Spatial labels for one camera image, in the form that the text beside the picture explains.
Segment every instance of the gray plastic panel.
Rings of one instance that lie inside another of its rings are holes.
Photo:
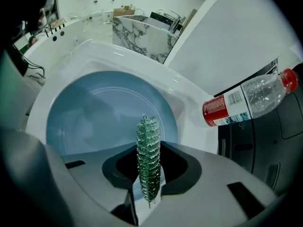
[[[264,207],[276,199],[265,183],[233,161],[182,145],[178,149],[195,156],[202,166],[202,176],[186,193],[163,196],[142,227],[239,225],[248,218],[227,187],[235,182],[242,182]]]
[[[280,164],[274,190],[282,194],[290,187],[300,164],[303,134],[283,139],[277,110],[253,121],[256,152],[252,173],[265,182],[270,174],[270,166]]]
[[[303,117],[294,93],[286,96],[277,107],[282,138],[287,139],[303,132]]]
[[[127,190],[113,187],[103,175],[102,165],[108,158],[132,146],[134,146],[134,144],[127,144],[122,147],[97,152],[62,156],[62,160],[64,163],[77,160],[85,162],[84,165],[69,169],[70,174],[88,196],[111,212],[118,205],[124,203]]]
[[[231,125],[232,160],[252,172],[254,160],[254,135],[252,122],[246,121]]]

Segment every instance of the clear plastic bottle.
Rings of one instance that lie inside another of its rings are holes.
[[[193,111],[196,120],[220,126],[261,117],[275,109],[286,94],[298,87],[296,74],[286,69],[279,75],[262,75],[203,104]]]

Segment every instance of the white floor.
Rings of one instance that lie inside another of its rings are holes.
[[[84,31],[88,39],[101,41],[107,44],[113,43],[113,26],[104,24],[103,20],[84,22]]]

